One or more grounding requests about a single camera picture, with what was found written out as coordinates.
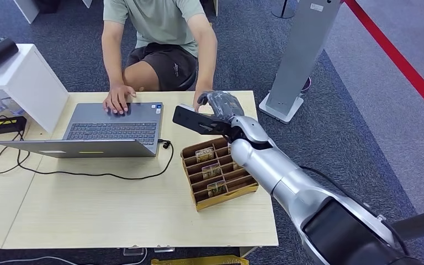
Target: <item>man's leg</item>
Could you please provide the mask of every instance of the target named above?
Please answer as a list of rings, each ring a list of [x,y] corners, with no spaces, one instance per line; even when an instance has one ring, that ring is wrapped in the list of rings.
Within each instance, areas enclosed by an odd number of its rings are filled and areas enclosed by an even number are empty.
[[[196,66],[196,58],[177,45],[149,44],[128,62],[135,63],[124,70],[124,83],[136,91],[176,91]]]
[[[137,62],[128,66],[123,73],[124,84],[136,91],[159,91],[158,76],[149,63]]]

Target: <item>robotic arm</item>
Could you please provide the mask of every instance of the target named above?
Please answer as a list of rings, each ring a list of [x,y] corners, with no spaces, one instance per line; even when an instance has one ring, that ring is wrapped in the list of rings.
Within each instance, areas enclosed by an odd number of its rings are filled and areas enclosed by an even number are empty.
[[[353,199],[315,182],[290,160],[253,118],[244,116],[238,100],[226,92],[206,92],[199,98],[213,116],[176,107],[173,122],[200,134],[222,135],[231,156],[284,208],[306,251],[318,264],[419,265],[399,252],[393,233],[381,217]]]

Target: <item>dark shorts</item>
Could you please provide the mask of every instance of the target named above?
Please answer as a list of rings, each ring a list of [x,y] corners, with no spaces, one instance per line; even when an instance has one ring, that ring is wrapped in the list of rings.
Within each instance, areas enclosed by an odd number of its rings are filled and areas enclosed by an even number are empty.
[[[160,91],[178,91],[179,86],[196,71],[197,59],[179,45],[150,43],[133,49],[126,67],[145,61],[155,70]]]

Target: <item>cardboard organizer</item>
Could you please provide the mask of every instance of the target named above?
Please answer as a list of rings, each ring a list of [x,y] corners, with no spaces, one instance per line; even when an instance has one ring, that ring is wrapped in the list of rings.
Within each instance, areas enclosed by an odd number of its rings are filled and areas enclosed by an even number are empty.
[[[213,148],[214,158],[198,163],[195,152],[208,147]],[[244,168],[238,167],[234,170],[233,160],[229,154],[227,141],[224,138],[213,139],[186,147],[181,151],[181,158],[197,211],[250,192],[255,192],[258,188],[256,180]],[[219,174],[215,177],[204,179],[202,168],[216,163],[220,164]],[[225,181],[226,192],[209,197],[207,185],[218,181]]]

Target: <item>man's arm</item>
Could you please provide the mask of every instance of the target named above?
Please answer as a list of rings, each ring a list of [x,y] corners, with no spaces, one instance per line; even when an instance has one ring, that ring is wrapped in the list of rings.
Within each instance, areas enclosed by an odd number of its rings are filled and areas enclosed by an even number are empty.
[[[124,25],[113,21],[105,21],[102,34],[103,62],[107,70],[110,87],[124,84],[121,69],[121,40]]]
[[[123,38],[124,24],[105,20],[102,34],[103,62],[107,70],[110,91],[103,101],[103,108],[107,112],[124,113],[128,111],[125,96],[136,96],[133,88],[124,85],[123,71],[121,69],[121,40]]]
[[[199,73],[194,95],[194,107],[198,110],[198,97],[204,91],[213,89],[217,60],[217,38],[205,14],[196,14],[187,22],[199,46]]]

